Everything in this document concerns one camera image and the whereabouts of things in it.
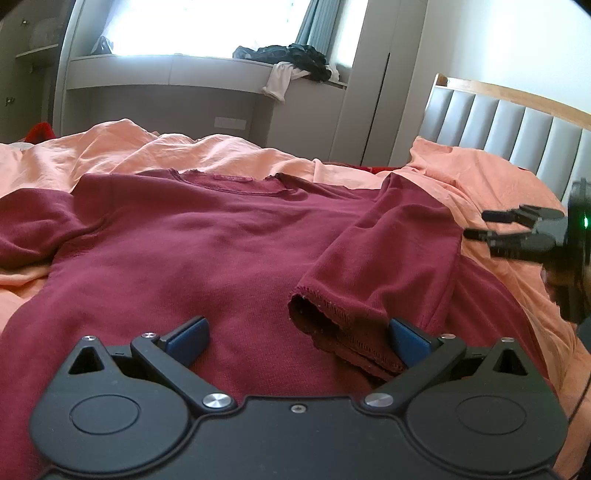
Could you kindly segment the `dark red sweater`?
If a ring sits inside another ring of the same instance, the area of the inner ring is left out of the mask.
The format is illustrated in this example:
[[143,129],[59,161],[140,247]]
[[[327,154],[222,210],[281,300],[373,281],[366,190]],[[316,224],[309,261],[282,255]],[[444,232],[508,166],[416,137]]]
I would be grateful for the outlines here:
[[544,369],[527,315],[461,244],[450,210],[399,175],[351,190],[154,170],[5,196],[2,269],[50,271],[1,336],[2,477],[41,470],[29,417],[85,335],[121,345],[203,316],[195,369],[235,398],[370,390],[403,369],[393,318],[478,347],[515,338]]

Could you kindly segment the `dark clothes pile on sill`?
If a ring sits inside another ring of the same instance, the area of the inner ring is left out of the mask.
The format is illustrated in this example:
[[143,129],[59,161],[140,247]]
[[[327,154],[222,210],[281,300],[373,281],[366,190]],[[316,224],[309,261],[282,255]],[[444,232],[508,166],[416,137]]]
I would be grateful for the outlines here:
[[232,53],[232,58],[270,65],[287,62],[298,69],[308,71],[308,78],[315,82],[328,82],[332,78],[327,57],[311,45],[270,45],[256,50],[238,46]]

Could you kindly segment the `grey padded headboard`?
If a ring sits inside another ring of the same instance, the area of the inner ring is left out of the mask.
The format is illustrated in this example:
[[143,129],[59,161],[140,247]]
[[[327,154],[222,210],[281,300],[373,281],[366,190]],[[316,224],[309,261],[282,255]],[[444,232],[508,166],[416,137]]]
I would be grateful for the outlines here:
[[532,93],[438,74],[419,135],[441,145],[500,156],[568,202],[590,178],[590,115]]

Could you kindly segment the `tall grey wardrobe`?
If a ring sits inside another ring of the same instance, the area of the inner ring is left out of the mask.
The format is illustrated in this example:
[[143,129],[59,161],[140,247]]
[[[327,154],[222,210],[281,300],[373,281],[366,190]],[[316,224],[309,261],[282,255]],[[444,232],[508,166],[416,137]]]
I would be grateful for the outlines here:
[[369,1],[346,79],[329,160],[391,160],[416,65],[428,3]]

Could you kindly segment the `orange bed sheet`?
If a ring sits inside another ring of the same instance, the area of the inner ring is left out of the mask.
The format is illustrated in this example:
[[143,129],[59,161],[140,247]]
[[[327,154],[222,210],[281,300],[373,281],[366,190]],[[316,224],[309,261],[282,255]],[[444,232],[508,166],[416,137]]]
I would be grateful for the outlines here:
[[[560,204],[528,170],[481,150],[443,146],[423,138],[415,140],[406,166],[374,174],[259,148],[238,137],[211,135],[192,140],[180,134],[155,135],[128,120],[99,124],[22,151],[3,146],[1,201],[20,189],[71,192],[87,174],[137,175],[154,170],[252,180],[287,174],[351,190],[376,190],[390,175],[399,175],[445,205],[461,231],[481,227],[484,210]],[[563,476],[581,473],[590,444],[590,394],[585,387],[589,352],[549,299],[538,266],[494,259],[485,245],[463,238],[461,252],[493,274],[527,315],[546,364],[540,371],[574,418],[557,470]],[[49,271],[45,264],[15,272],[1,267],[1,336],[14,313],[44,286]]]

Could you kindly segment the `small red object on bed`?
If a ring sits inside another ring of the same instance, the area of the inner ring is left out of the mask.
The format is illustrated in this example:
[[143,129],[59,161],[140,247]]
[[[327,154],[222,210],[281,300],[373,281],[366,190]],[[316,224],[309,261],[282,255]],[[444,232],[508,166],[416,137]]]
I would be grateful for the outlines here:
[[46,122],[36,123],[24,137],[24,142],[31,144],[40,144],[48,140],[55,139],[56,135],[52,126]]

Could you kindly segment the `grey window sill bench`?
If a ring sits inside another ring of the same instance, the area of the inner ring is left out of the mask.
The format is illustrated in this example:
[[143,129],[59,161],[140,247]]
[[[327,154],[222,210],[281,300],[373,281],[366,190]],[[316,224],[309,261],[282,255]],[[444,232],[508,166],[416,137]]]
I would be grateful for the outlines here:
[[[97,55],[71,59],[56,90],[54,126],[82,132],[129,119],[148,131],[192,138],[223,133],[305,157],[329,159],[346,87],[290,82],[283,103],[263,95],[270,66],[246,60]],[[215,117],[245,119],[245,131],[214,127]]]

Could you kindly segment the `grey curtain right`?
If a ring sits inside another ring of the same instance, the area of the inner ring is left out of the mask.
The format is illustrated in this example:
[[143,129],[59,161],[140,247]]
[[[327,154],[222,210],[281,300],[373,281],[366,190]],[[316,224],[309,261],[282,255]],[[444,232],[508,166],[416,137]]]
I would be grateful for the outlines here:
[[339,0],[311,0],[295,43],[314,47],[318,52],[327,54],[339,10],[341,10]]

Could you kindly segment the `white cloth hanging off sill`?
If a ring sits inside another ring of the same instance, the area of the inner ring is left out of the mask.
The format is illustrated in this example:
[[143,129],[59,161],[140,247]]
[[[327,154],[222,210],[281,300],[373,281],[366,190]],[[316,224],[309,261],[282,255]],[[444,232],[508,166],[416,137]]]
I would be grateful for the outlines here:
[[301,79],[310,75],[307,70],[302,70],[290,62],[280,62],[273,65],[270,70],[270,77],[263,86],[263,95],[272,98],[274,101],[283,103],[286,101],[288,86],[293,80]]

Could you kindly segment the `open shelf cabinet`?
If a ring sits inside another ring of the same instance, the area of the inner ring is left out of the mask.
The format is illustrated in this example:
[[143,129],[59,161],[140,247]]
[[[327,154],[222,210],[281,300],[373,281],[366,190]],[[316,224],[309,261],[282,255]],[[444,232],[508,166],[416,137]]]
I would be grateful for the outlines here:
[[21,1],[1,21],[1,141],[51,120],[58,58],[72,1]]

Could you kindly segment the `white wall socket plate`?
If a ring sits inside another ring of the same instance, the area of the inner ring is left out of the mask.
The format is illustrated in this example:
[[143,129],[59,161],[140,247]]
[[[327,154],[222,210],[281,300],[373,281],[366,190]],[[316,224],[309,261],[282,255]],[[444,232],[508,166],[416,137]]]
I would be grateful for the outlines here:
[[217,129],[245,131],[247,121],[230,117],[215,117],[213,125]]

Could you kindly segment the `window with grey frame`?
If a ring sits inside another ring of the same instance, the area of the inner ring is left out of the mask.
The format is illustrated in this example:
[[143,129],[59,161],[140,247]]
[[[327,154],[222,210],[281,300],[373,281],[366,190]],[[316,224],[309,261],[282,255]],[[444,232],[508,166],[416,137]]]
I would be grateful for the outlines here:
[[[295,44],[309,1],[115,1],[99,38],[119,56],[189,55],[230,58]],[[366,1],[341,1],[329,62],[352,66]]]

